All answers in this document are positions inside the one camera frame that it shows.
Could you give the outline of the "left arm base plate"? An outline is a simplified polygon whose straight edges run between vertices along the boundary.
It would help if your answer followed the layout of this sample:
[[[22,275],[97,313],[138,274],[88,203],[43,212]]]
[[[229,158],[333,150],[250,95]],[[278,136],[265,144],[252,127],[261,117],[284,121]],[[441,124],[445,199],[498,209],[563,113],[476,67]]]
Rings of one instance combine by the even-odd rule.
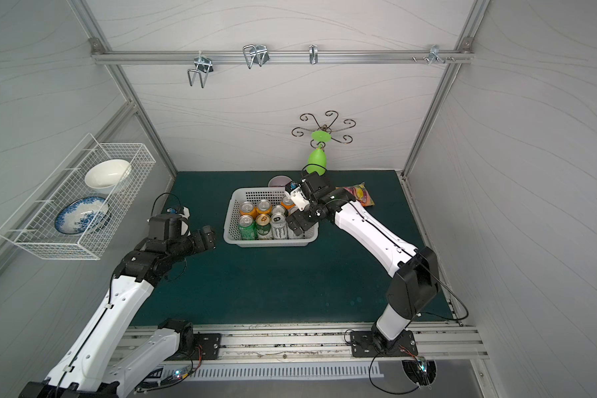
[[[197,356],[203,362],[217,360],[222,347],[222,335],[220,333],[197,333],[194,345],[197,348]]]

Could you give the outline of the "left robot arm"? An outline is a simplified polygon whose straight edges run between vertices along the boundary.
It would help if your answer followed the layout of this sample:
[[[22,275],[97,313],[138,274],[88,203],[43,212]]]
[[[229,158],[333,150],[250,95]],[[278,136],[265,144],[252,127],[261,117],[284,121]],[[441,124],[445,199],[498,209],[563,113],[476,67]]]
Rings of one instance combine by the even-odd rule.
[[[187,217],[159,214],[149,219],[149,234],[115,268],[108,290],[68,353],[43,381],[30,381],[21,397],[126,397],[160,363],[184,356],[202,358],[193,326],[168,319],[146,343],[117,363],[110,360],[128,326],[172,267],[216,247],[211,227],[184,231]]]

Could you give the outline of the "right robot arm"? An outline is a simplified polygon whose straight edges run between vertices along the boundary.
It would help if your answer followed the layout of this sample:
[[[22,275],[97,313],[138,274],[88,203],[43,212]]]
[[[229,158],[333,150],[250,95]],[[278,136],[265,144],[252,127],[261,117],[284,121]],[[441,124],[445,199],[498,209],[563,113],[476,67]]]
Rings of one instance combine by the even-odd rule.
[[[364,209],[347,189],[332,187],[312,172],[285,185],[285,197],[297,210],[287,219],[294,233],[329,220],[367,249],[391,277],[386,308],[373,324],[374,344],[386,352],[398,343],[413,318],[441,291],[436,253],[402,240]]]

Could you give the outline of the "orange Fanta can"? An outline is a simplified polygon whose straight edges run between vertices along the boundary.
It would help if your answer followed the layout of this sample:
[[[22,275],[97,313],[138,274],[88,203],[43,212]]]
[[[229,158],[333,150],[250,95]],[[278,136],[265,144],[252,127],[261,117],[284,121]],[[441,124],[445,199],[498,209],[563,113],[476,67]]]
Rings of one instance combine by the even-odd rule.
[[[288,211],[289,211],[289,210],[290,210],[292,207],[294,207],[294,206],[295,206],[295,204],[294,204],[293,200],[292,200],[290,197],[284,197],[284,198],[281,200],[281,202],[280,202],[280,205],[281,205],[282,207],[284,207],[284,208],[285,208],[286,210],[288,210]]]

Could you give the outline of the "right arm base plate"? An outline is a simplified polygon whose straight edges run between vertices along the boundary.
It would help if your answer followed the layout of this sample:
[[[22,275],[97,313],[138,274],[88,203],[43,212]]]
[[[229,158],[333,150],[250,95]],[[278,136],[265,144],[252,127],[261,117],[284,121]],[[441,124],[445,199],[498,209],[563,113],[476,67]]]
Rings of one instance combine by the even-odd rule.
[[[381,333],[351,331],[346,337],[354,358],[413,358],[419,355],[414,333],[404,330],[393,341],[387,341]]]

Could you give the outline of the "white Monster can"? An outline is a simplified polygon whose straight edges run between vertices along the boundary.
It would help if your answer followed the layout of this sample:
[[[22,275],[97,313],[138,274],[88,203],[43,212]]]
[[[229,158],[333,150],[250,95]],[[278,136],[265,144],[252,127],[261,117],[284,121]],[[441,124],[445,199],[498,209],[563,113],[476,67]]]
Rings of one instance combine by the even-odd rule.
[[[270,217],[271,231],[275,240],[288,239],[288,227],[286,217],[283,213],[275,212]]]

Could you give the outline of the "white plastic basket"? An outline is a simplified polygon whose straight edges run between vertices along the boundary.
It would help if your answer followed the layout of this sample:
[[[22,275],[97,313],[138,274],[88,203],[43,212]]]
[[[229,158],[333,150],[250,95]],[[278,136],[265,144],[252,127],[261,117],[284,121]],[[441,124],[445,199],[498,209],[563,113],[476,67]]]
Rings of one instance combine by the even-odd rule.
[[[282,187],[245,187],[232,193],[224,223],[223,237],[227,244],[247,247],[302,247],[314,242],[318,238],[318,225],[314,225],[298,240],[242,240],[238,228],[241,217],[240,206],[243,202],[257,204],[260,200],[268,200],[272,205],[280,204],[285,196]]]

